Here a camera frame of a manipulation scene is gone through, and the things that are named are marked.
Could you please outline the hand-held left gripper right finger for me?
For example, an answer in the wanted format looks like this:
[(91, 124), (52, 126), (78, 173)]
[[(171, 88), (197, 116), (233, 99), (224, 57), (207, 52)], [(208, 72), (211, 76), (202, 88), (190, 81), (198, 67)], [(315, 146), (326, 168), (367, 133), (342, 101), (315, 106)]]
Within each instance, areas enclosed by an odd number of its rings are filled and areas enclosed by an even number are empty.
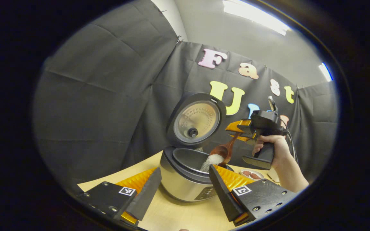
[(227, 219), (236, 227), (275, 213), (297, 196), (268, 179), (251, 180), (213, 164), (209, 177)]

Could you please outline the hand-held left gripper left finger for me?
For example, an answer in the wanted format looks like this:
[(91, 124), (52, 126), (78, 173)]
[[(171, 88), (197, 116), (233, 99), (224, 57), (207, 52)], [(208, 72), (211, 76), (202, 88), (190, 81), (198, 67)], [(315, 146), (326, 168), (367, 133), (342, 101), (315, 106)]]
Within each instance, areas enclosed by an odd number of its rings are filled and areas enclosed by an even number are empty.
[(78, 199), (103, 216), (136, 227), (142, 221), (162, 181), (160, 167), (110, 183), (103, 181)]

